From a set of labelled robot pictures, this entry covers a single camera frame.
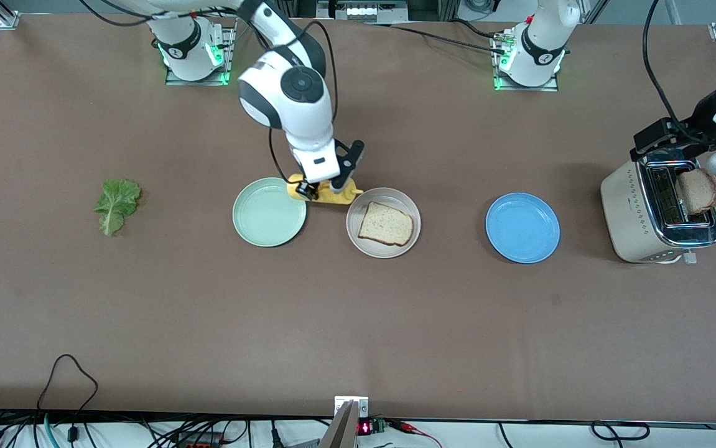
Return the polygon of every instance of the green plate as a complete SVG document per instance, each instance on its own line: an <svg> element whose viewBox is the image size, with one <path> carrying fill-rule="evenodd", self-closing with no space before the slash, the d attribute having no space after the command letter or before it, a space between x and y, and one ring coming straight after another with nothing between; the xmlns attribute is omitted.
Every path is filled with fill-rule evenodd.
<svg viewBox="0 0 716 448"><path fill-rule="evenodd" d="M276 177L249 184L233 204L233 226L255 246L275 247L294 238L305 222L307 204L292 199Z"/></svg>

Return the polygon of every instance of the brown table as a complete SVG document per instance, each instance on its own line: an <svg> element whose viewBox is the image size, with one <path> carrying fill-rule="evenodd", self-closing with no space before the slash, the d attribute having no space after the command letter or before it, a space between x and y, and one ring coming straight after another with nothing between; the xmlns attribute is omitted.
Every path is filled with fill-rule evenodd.
<svg viewBox="0 0 716 448"><path fill-rule="evenodd" d="M423 216L401 258L358 252L346 207L309 206L276 249L242 241L236 195L276 175L266 130L235 84L165 87L147 29L85 14L0 33L0 406L31 408L71 352L101 382L98 409L327 414L333 395L367 394L372 412L409 417L716 422L716 246L694 267L625 264L600 203L631 136L665 114L641 29L580 26L559 93L509 93L487 54L327 27L336 136L366 142L358 186L405 191ZM716 88L716 43L654 26L651 48L687 116ZM235 75L258 53L246 37ZM116 238L91 212L109 177L145 189ZM518 190L562 227L534 266L483 229ZM88 392L65 364L45 405Z"/></svg>

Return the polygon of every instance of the plate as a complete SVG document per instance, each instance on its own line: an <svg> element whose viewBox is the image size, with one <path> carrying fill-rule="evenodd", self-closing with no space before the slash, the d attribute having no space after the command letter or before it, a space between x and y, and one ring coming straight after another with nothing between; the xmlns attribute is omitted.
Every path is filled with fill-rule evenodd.
<svg viewBox="0 0 716 448"><path fill-rule="evenodd" d="M369 202L378 202L394 207L412 218L412 236L405 246L387 246L381 242L358 238L360 225L363 223L363 217L366 216ZM374 258L394 258L402 255L416 243L420 232L421 215L418 213L418 207L406 194L393 188L373 188L364 191L363 195L358 196L352 202L350 209L346 213L346 233L350 236L352 244L361 252Z"/></svg>
<svg viewBox="0 0 716 448"><path fill-rule="evenodd" d="M528 193L496 199L485 217L491 244L519 263L543 261L559 244L559 221L548 204Z"/></svg>
<svg viewBox="0 0 716 448"><path fill-rule="evenodd" d="M294 238L305 223L305 201L292 199L276 177L249 184L233 202L233 226L255 246L275 247Z"/></svg>

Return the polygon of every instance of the white plate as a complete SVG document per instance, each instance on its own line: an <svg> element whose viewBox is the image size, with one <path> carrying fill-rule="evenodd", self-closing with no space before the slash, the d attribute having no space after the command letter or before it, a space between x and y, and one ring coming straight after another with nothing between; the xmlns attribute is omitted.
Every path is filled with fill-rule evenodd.
<svg viewBox="0 0 716 448"><path fill-rule="evenodd" d="M370 239L358 238L360 225L363 222L363 217L366 216L369 202L377 202L384 206L393 207L412 218L412 236L405 246L388 246ZM418 207L406 194L393 188L383 187L365 191L363 195L358 196L352 202L349 212L346 213L346 233L350 236L352 244L361 252L374 258L394 258L402 255L416 243L420 232L421 215L418 213Z"/></svg>

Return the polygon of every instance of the teal cable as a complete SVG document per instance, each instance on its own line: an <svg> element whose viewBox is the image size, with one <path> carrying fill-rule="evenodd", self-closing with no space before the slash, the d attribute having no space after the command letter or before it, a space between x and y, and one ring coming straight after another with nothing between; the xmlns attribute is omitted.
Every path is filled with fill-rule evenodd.
<svg viewBox="0 0 716 448"><path fill-rule="evenodd" d="M57 443L57 440L54 439L53 433L51 432L51 425L48 423L48 413L45 414L45 419L42 420L42 424L45 426L45 431L48 433L48 440L51 440L53 448L59 448L59 444Z"/></svg>

